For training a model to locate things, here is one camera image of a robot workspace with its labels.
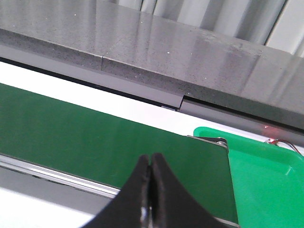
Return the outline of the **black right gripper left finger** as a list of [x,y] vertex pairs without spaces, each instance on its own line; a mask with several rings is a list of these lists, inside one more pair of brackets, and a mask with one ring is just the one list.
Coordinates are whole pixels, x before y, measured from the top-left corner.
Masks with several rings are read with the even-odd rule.
[[150,173],[149,157],[141,155],[119,193],[83,227],[147,228],[150,216],[148,200]]

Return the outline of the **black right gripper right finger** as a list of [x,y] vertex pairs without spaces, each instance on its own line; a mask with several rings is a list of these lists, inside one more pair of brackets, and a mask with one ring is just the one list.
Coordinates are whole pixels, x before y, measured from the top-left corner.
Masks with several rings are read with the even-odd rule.
[[151,157],[152,224],[155,228],[225,228],[183,187],[164,156]]

